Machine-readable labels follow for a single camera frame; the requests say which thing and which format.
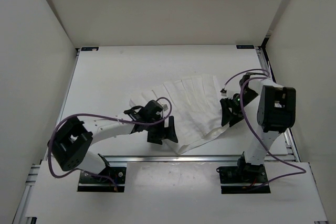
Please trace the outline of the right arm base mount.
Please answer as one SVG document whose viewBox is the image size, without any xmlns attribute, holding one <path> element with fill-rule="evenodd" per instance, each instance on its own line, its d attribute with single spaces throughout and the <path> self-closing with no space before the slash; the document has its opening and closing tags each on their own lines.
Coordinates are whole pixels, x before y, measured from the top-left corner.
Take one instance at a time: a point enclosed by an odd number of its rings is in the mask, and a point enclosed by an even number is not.
<svg viewBox="0 0 336 224">
<path fill-rule="evenodd" d="M 269 194 L 270 187 L 265 166 L 252 165 L 241 156 L 236 166 L 220 166 L 219 173 L 221 193 L 225 194 Z"/>
</svg>

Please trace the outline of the white pleated skirt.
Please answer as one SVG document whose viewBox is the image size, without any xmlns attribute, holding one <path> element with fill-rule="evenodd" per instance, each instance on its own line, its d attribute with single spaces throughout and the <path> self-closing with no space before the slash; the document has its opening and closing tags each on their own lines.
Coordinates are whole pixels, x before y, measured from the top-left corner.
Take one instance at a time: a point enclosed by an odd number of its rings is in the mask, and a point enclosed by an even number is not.
<svg viewBox="0 0 336 224">
<path fill-rule="evenodd" d="M 219 83 L 216 76 L 202 74 L 167 81 L 131 96 L 129 104 L 146 105 L 150 100 L 165 97 L 172 103 L 178 142 L 165 143 L 177 154 L 204 145 L 223 134 Z"/>
</svg>

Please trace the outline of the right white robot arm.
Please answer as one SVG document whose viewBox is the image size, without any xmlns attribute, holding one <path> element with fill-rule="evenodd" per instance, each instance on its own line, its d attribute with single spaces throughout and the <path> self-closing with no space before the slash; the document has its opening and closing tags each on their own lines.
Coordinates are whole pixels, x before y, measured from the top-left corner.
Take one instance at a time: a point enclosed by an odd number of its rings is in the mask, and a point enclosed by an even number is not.
<svg viewBox="0 0 336 224">
<path fill-rule="evenodd" d="M 231 98 L 220 99 L 222 109 L 221 126 L 234 126 L 242 120 L 247 122 L 254 139 L 245 150 L 236 168 L 236 177 L 247 182 L 255 175 L 254 168 L 262 166 L 273 142 L 293 127 L 296 119 L 296 90 L 273 82 L 265 74 L 248 72 L 239 81 L 240 93 Z M 253 130 L 247 120 L 245 106 L 259 99 L 256 120 L 257 130 Z"/>
</svg>

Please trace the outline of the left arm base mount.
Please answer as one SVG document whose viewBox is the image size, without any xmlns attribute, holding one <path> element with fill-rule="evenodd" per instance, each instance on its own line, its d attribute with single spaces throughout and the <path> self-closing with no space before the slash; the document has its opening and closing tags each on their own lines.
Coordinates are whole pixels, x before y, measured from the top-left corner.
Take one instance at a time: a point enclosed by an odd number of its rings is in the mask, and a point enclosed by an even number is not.
<svg viewBox="0 0 336 224">
<path fill-rule="evenodd" d="M 123 193 L 127 168 L 111 166 L 104 156 L 98 154 L 105 168 L 99 175 L 82 171 L 78 181 L 78 192 Z"/>
</svg>

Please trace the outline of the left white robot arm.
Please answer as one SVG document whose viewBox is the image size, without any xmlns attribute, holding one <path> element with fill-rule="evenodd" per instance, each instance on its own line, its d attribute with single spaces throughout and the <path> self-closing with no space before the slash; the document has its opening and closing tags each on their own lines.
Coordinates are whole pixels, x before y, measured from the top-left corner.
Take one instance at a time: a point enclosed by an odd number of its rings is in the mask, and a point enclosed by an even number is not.
<svg viewBox="0 0 336 224">
<path fill-rule="evenodd" d="M 175 131 L 172 104 L 163 98 L 166 105 L 160 104 L 160 99 L 151 100 L 145 106 L 136 105 L 125 110 L 125 120 L 122 116 L 114 118 L 93 114 L 92 121 L 84 121 L 88 113 L 79 113 L 63 119 L 54 129 L 48 142 L 48 168 L 54 178 L 59 178 L 53 170 L 52 160 L 56 160 L 63 177 L 76 170 L 83 171 L 98 182 L 113 179 L 109 162 L 98 153 L 89 150 L 90 146 L 100 141 L 120 135 L 147 132 L 147 142 L 161 145 L 164 140 L 178 142 Z"/>
</svg>

